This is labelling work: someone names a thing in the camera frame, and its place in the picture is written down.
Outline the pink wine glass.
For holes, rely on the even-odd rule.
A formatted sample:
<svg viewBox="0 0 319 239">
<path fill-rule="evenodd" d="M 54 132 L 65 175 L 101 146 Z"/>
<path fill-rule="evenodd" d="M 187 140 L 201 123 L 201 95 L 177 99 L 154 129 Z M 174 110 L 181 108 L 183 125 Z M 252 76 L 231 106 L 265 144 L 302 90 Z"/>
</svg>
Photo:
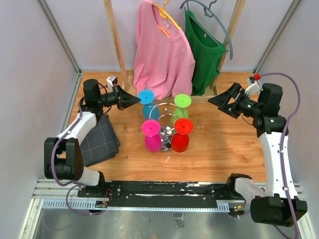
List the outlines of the pink wine glass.
<svg viewBox="0 0 319 239">
<path fill-rule="evenodd" d="M 145 147 L 150 152 L 158 152 L 161 149 L 160 124 L 156 120 L 149 119 L 142 124 L 142 132 L 145 135 Z"/>
</svg>

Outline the red wine glass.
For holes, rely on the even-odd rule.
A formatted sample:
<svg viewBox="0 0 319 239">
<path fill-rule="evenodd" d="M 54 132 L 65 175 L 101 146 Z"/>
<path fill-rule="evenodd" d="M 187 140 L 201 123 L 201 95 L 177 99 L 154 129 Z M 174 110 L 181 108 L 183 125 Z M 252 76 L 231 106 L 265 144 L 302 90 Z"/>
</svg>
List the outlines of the red wine glass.
<svg viewBox="0 0 319 239">
<path fill-rule="evenodd" d="M 171 140 L 172 149 L 176 152 L 184 152 L 189 146 L 189 134 L 193 131 L 193 123 L 186 118 L 178 119 L 174 124 L 175 134 Z"/>
</svg>

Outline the blue wine glass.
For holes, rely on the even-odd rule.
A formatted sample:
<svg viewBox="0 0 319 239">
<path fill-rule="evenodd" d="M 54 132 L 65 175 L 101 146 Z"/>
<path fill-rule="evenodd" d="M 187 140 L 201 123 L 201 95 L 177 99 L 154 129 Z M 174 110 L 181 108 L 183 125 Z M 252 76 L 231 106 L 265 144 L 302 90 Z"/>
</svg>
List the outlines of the blue wine glass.
<svg viewBox="0 0 319 239">
<path fill-rule="evenodd" d="M 142 90 L 139 92 L 138 98 L 140 98 L 140 103 L 143 105 L 145 120 L 159 120 L 160 112 L 154 102 L 154 93 L 151 90 Z"/>
</svg>

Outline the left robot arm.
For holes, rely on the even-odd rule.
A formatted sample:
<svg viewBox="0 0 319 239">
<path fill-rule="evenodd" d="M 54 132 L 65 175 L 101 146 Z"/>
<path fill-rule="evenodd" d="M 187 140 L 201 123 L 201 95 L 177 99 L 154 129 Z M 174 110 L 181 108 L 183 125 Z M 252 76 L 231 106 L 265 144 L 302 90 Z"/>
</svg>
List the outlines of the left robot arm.
<svg viewBox="0 0 319 239">
<path fill-rule="evenodd" d="M 44 175 L 47 179 L 65 187 L 79 186 L 78 197 L 103 197 L 107 184 L 102 172 L 91 170 L 84 165 L 80 144 L 91 129 L 100 121 L 103 108 L 117 106 L 124 110 L 141 100 L 118 85 L 115 76 L 107 78 L 111 92 L 101 93 L 103 87 L 96 79 L 83 83 L 84 96 L 79 101 L 79 111 L 71 125 L 56 137 L 44 142 Z"/>
</svg>

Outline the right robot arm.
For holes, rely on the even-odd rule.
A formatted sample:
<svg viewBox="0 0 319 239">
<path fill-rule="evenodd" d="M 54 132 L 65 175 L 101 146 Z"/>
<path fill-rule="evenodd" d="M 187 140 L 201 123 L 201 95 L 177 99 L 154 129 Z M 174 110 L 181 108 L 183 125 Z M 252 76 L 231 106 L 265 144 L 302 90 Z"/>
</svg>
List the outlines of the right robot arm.
<svg viewBox="0 0 319 239">
<path fill-rule="evenodd" d="M 287 153 L 288 131 L 284 129 L 286 118 L 279 115 L 282 87 L 265 83 L 257 101 L 250 99 L 249 90 L 234 83 L 224 93 L 210 98 L 209 103 L 227 115 L 241 115 L 253 119 L 253 127 L 262 146 L 266 188 L 262 191 L 245 174 L 232 173 L 226 184 L 226 194 L 231 199 L 242 196 L 256 223 L 291 227 L 293 216 L 300 219 L 308 210 L 307 203 L 298 198 L 293 184 Z"/>
</svg>

